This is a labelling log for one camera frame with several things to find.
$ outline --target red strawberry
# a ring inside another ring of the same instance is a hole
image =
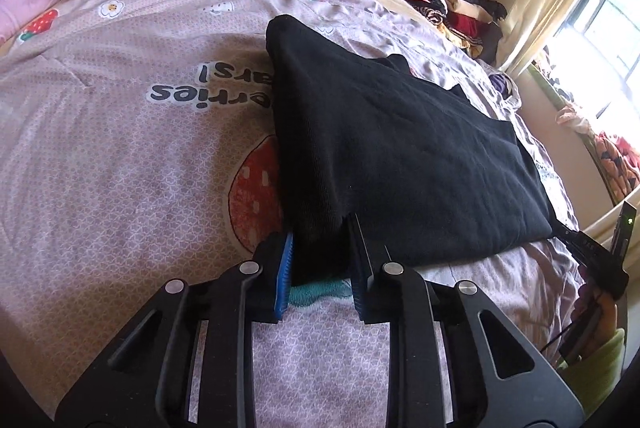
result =
[[[36,18],[33,22],[31,22],[27,27],[24,28],[25,31],[30,31],[34,34],[43,33],[44,31],[48,31],[51,29],[51,23],[58,17],[58,10],[51,9],[47,11],[45,14]]]
[[[276,137],[267,136],[246,157],[229,190],[231,227],[250,252],[271,231],[282,229],[277,149]]]

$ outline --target red folded cloth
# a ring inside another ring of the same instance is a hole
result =
[[[465,14],[454,13],[453,11],[447,13],[447,21],[453,29],[472,38],[478,38],[489,25]]]

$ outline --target silver screw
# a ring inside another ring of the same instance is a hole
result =
[[[240,264],[240,272],[242,274],[256,274],[259,269],[260,266],[253,260],[242,262],[242,264]]]
[[[177,294],[184,289],[184,282],[182,280],[169,280],[164,286],[164,290],[169,294]]]
[[[387,262],[382,266],[382,269],[385,271],[385,273],[395,276],[402,274],[402,272],[404,271],[404,267],[398,264],[398,262]]]
[[[458,289],[462,294],[476,294],[478,287],[471,280],[463,280],[458,284]]]

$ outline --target bed sheet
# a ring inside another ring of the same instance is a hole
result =
[[[445,88],[460,84],[479,110],[514,124],[556,214],[577,225],[516,113],[517,92],[502,100],[475,62],[404,10],[376,0],[55,9],[48,31],[0,59],[0,348],[49,414],[164,281],[215,278],[277,224],[264,49],[277,14],[363,56],[401,53]],[[578,279],[556,240],[422,271],[444,284],[474,280],[538,346],[568,317]],[[383,425],[388,329],[362,325],[348,300],[290,310],[279,326],[256,325],[254,341],[260,426]]]

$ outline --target window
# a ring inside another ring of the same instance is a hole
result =
[[[640,0],[580,0],[548,50],[552,82],[640,145]]]

